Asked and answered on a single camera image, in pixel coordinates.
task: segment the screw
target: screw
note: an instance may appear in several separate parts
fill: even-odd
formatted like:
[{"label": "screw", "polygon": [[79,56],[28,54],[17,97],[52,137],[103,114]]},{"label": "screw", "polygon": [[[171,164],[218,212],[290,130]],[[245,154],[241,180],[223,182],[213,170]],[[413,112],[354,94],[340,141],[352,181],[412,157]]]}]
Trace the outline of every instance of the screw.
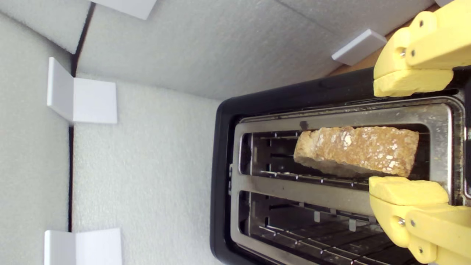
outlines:
[{"label": "screw", "polygon": [[405,221],[403,218],[399,218],[398,223],[399,223],[399,225],[401,225],[401,226],[406,225],[406,221]]}]

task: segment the white corner bracket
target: white corner bracket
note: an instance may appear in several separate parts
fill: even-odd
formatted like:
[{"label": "white corner bracket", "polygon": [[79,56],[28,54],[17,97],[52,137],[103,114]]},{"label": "white corner bracket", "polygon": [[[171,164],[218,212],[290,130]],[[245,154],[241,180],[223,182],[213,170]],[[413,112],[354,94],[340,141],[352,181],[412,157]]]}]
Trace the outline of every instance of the white corner bracket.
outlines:
[{"label": "white corner bracket", "polygon": [[92,0],[92,2],[146,20],[157,0]]},{"label": "white corner bracket", "polygon": [[72,77],[49,57],[47,106],[71,123],[118,122],[116,83]]},{"label": "white corner bracket", "polygon": [[384,46],[386,43],[386,38],[371,29],[367,29],[336,53],[332,54],[332,59],[352,66]]},{"label": "white corner bracket", "polygon": [[121,230],[83,233],[47,230],[44,265],[122,265]]}]

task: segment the foam panel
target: foam panel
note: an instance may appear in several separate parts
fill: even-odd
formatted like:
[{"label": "foam panel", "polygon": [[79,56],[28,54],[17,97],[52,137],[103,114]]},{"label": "foam panel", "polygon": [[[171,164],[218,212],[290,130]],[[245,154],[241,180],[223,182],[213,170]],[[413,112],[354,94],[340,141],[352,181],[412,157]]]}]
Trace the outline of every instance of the foam panel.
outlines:
[{"label": "foam panel", "polygon": [[75,53],[87,17],[87,0],[1,0],[0,11]]},{"label": "foam panel", "polygon": [[74,127],[73,231],[120,227],[123,264],[220,264],[209,247],[219,101],[116,82],[118,124]]},{"label": "foam panel", "polygon": [[67,231],[68,123],[46,106],[48,57],[69,55],[0,14],[0,264],[42,265],[44,232]]},{"label": "foam panel", "polygon": [[212,99],[321,77],[340,39],[273,1],[157,1],[146,21],[97,6],[79,71]]},{"label": "foam panel", "polygon": [[344,43],[340,47],[368,28],[386,35],[434,3],[433,0],[276,1],[341,36]]}]

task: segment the black plastic frame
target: black plastic frame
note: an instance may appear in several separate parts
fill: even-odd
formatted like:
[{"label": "black plastic frame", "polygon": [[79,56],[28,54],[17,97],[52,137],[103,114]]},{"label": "black plastic frame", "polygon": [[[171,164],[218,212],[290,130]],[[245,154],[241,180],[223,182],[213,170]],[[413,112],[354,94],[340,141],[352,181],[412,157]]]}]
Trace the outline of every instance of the black plastic frame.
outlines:
[{"label": "black plastic frame", "polygon": [[[414,94],[410,98],[423,98],[450,94],[450,89],[471,89],[469,69],[455,71],[447,88],[440,92]],[[222,102],[216,113],[214,132],[212,181],[211,181],[211,235],[213,255],[226,264],[271,264],[249,251],[237,246],[230,237],[230,197],[228,196],[229,165],[232,161],[234,129],[244,117],[285,113],[303,109],[342,106],[363,101],[389,101],[398,98],[375,98],[373,95],[373,68],[343,75],[321,78],[268,91],[230,98]],[[465,93],[466,126],[471,126],[469,110],[471,93]],[[467,141],[466,149],[471,149]],[[466,155],[465,163],[471,163]]]}]

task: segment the toaster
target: toaster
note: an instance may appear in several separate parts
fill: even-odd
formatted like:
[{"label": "toaster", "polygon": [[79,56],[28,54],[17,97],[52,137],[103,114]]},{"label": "toaster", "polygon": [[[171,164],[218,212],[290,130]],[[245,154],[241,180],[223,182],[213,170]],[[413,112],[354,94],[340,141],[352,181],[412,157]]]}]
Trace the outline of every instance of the toaster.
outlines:
[{"label": "toaster", "polygon": [[409,179],[439,183],[471,206],[471,71],[448,86],[375,97],[373,68],[228,99],[217,110],[211,250],[226,264],[419,264],[396,246],[369,204],[368,178],[340,178],[294,162],[302,131],[393,126],[419,132]]}]

